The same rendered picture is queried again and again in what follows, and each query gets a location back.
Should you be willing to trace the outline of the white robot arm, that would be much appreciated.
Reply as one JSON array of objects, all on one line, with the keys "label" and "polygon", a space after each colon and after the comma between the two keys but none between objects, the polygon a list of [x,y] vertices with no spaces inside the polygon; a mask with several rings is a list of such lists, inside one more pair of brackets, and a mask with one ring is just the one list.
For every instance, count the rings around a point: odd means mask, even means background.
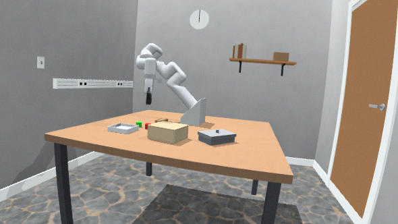
[{"label": "white robot arm", "polygon": [[[157,59],[163,54],[163,51],[155,44],[148,44],[143,50],[142,55],[137,57],[137,68],[144,69],[144,78],[156,78],[156,70],[167,81],[167,86],[180,98],[184,105],[191,109],[198,101],[188,92],[188,90],[179,86],[186,80],[186,75],[174,63],[170,62],[165,65]],[[144,53],[144,54],[143,54]],[[174,76],[173,74],[177,72]]]}]

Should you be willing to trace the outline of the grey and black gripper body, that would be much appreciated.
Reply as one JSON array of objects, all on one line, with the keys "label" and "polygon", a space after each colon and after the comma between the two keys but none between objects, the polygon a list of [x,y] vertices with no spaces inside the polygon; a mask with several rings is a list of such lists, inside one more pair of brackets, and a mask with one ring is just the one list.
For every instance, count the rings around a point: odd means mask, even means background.
[{"label": "grey and black gripper body", "polygon": [[145,78],[145,79],[146,79],[146,82],[145,82],[144,94],[146,94],[146,92],[148,91],[148,87],[150,87],[150,92],[152,94],[154,79],[153,78]]}]

